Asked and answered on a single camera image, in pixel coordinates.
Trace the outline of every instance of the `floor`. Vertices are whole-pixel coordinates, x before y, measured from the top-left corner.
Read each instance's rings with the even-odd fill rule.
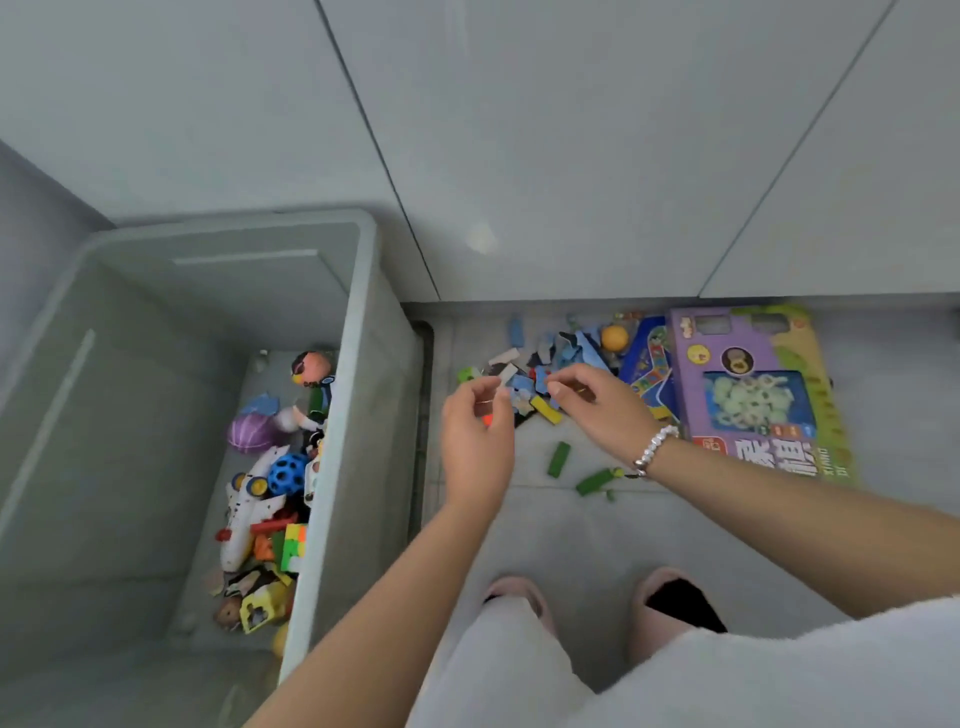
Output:
[[[578,316],[608,322],[610,312]],[[427,316],[435,333],[431,427],[423,520],[443,502],[440,409],[456,372],[509,348],[501,312]],[[946,310],[814,311],[837,405],[845,415],[865,487],[960,516],[957,318]],[[523,315],[528,339],[564,328],[564,311]],[[572,452],[562,479],[544,470],[557,441]],[[611,465],[569,419],[542,418],[516,434],[516,470],[500,515],[470,571],[438,650],[443,667],[476,615],[490,582],[504,573],[544,591],[574,670],[595,690],[623,673],[627,605],[637,580],[670,564],[709,592],[731,631],[789,637],[836,622],[840,612],[657,484],[616,481],[616,501],[581,498],[573,486]]]

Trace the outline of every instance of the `foot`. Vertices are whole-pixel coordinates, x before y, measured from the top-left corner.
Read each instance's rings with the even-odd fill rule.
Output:
[[[726,632],[707,597],[682,571],[655,570],[636,587],[631,607],[627,659],[631,667],[649,660],[695,628]]]
[[[543,598],[543,592],[530,579],[523,576],[501,576],[487,589],[483,603],[486,604],[499,596],[520,596],[526,599],[543,628],[554,637],[557,636],[557,627],[550,608],[546,605],[546,599]]]

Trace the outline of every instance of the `right hand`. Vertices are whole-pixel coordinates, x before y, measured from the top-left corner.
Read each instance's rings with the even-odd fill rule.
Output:
[[[546,388],[587,436],[621,462],[633,466],[662,425],[626,382],[588,364],[554,372]],[[587,401],[575,389],[587,387],[596,397]]]

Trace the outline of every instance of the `plastic storage box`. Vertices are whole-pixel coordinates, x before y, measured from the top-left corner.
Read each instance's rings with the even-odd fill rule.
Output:
[[[281,667],[197,571],[252,355],[315,346],[337,388]],[[242,724],[404,548],[420,368],[365,212],[93,236],[0,389],[0,722]]]

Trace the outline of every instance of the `white pants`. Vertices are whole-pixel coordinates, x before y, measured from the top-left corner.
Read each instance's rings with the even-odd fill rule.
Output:
[[[760,640],[694,630],[601,695],[525,599],[488,603],[408,726],[947,726],[960,716],[960,599]]]

